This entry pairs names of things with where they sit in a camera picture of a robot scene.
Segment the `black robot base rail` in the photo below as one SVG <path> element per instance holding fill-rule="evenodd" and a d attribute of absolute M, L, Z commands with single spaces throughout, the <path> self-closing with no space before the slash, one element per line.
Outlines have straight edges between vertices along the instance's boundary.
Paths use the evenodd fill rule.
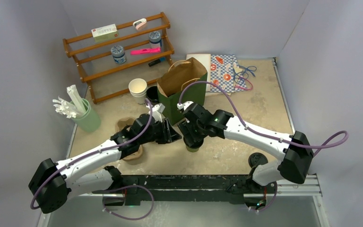
<path fill-rule="evenodd" d="M 261 186 L 247 175 L 122 175 L 105 194 L 122 193 L 127 206 L 142 201 L 228 202 L 265 206 L 276 182 Z"/>

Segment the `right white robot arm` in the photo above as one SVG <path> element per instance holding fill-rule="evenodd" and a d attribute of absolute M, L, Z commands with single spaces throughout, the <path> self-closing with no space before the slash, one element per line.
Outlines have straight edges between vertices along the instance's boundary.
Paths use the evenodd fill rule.
<path fill-rule="evenodd" d="M 303 184 L 314 154 L 306 135 L 296 131 L 293 135 L 271 131 L 240 119 L 230 112 L 216 110 L 211 114 L 203 106 L 188 101 L 177 108 L 185 117 L 178 128 L 189 148 L 200 147 L 206 137 L 236 140 L 276 158 L 266 164 L 252 167 L 247 188 L 259 192 L 264 186 L 277 180 Z"/>

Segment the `green paper bag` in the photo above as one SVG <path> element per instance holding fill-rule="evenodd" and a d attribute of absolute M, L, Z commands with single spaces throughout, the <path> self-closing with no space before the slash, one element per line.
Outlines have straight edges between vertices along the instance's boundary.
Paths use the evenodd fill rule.
<path fill-rule="evenodd" d="M 207 70 L 197 59 L 189 58 L 173 65 L 159 79 L 157 79 L 159 103 L 165 106 L 163 115 L 168 118 L 171 125 L 180 122 L 184 117 L 177 108 L 182 91 L 187 91 L 182 96 L 182 103 L 192 101 L 204 104 L 206 84 L 198 83 L 189 87 L 196 81 L 207 81 Z"/>

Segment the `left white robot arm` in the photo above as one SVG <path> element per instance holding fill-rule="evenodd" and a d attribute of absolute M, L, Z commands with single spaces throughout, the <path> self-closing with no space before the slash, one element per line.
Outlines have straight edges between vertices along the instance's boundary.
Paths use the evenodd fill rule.
<path fill-rule="evenodd" d="M 30 208 L 51 213 L 74 196 L 104 190 L 121 190 L 120 173 L 108 163 L 141 150 L 146 143 L 170 144 L 182 139 L 167 118 L 142 114 L 136 119 L 120 121 L 118 131 L 97 147 L 61 161 L 42 161 L 28 188 L 33 197 Z"/>

